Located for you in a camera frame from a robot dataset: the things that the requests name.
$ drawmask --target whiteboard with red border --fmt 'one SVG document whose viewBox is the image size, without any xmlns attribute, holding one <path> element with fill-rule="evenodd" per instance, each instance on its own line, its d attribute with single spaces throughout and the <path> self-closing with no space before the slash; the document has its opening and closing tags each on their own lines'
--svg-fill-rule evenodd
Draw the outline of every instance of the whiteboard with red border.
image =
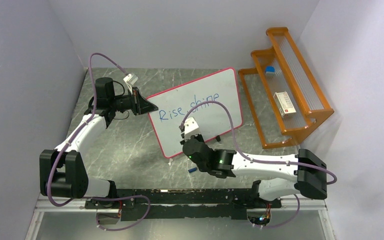
<svg viewBox="0 0 384 240">
<path fill-rule="evenodd" d="M 179 125 L 185 114 L 196 104 L 213 100 L 225 105 L 238 128 L 242 125 L 242 109 L 238 81 L 233 68 L 226 68 L 179 86 L 156 93 L 147 98 L 158 107 L 149 118 L 166 158 L 182 153 Z M 217 104 L 204 104 L 189 115 L 194 117 L 205 141 L 230 131 L 225 110 Z"/>
</svg>

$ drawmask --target wall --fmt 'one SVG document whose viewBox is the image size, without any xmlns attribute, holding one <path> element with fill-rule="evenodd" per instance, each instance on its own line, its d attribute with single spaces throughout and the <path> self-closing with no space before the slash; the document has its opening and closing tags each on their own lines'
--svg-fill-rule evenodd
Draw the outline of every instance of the wall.
<svg viewBox="0 0 384 240">
<path fill-rule="evenodd" d="M 302 147 L 338 175 L 337 239 L 384 239 L 384 1 L 321 0 L 298 47 L 336 110 Z"/>
<path fill-rule="evenodd" d="M 84 69 L 46 0 L 0 0 L 0 239 L 24 239 L 39 154 L 60 143 Z"/>
<path fill-rule="evenodd" d="M 50 0 L 80 59 L 134 68 L 249 68 L 269 27 L 297 38 L 319 0 Z M 97 67 L 111 67 L 104 59 Z"/>
</svg>

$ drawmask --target blue eraser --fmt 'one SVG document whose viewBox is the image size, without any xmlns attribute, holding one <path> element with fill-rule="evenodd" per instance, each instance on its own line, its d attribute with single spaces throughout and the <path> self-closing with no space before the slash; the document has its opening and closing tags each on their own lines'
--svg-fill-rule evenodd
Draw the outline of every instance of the blue eraser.
<svg viewBox="0 0 384 240">
<path fill-rule="evenodd" d="M 194 168 L 189 169 L 188 172 L 189 172 L 189 173 L 193 173 L 193 172 L 195 172 L 197 169 L 198 169 L 198 168 L 194 167 Z"/>
<path fill-rule="evenodd" d="M 274 73 L 275 72 L 275 68 L 272 67 L 272 66 L 266 66 L 265 67 L 265 73 Z"/>
</svg>

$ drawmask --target wooden shelf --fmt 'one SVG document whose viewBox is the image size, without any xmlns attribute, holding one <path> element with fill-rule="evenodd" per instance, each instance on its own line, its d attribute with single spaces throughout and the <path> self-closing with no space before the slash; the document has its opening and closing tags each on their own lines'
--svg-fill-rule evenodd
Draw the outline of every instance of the wooden shelf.
<svg viewBox="0 0 384 240">
<path fill-rule="evenodd" d="M 266 34 L 273 46 L 251 52 L 255 67 L 239 70 L 239 77 L 262 147 L 271 149 L 295 146 L 302 143 L 334 113 L 334 110 L 322 93 L 288 29 L 286 27 L 269 28 Z M 274 76 L 265 76 L 267 66 L 274 67 Z M 289 136 L 287 140 L 271 143 L 266 141 L 244 78 L 244 75 L 251 74 L 259 75 L 280 127 L 280 133 Z M 282 118 L 273 98 L 273 95 L 279 92 L 288 93 L 296 109 L 294 116 Z"/>
</svg>

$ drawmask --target gray marble table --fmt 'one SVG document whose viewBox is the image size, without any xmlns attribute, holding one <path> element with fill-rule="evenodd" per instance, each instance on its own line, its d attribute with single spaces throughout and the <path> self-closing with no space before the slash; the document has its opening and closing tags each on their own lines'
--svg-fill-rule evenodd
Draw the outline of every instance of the gray marble table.
<svg viewBox="0 0 384 240">
<path fill-rule="evenodd" d="M 135 86 L 145 98 L 218 71 L 218 69 L 160 68 L 127 68 L 126 70 L 138 76 L 139 80 Z M 124 84 L 124 75 L 117 68 L 93 68 L 92 73 L 95 79 L 110 77 Z M 235 133 L 241 149 L 250 154 L 295 154 L 296 147 L 262 149 L 239 78 L 238 81 L 243 125 L 236 129 Z M 247 76 L 246 83 L 267 140 L 269 142 L 284 140 L 258 76 Z M 122 88 L 118 84 L 114 87 L 116 94 L 122 93 Z M 72 115 L 69 134 L 80 123 L 92 95 L 91 80 L 87 74 Z M 117 113 L 116 118 L 123 118 L 124 114 L 126 113 Z M 222 135 L 221 142 L 214 140 L 209 143 L 209 146 L 234 149 L 232 134 Z M 125 120 L 113 120 L 108 129 L 97 138 L 89 152 L 82 157 L 90 177 L 113 180 L 117 188 L 121 189 L 249 188 L 256 180 L 252 176 L 219 179 L 199 171 L 188 173 L 188 169 L 195 165 L 184 155 L 174 157 L 169 164 L 169 160 L 161 152 L 147 114 L 139 116 L 130 114 L 130 117 Z"/>
</svg>

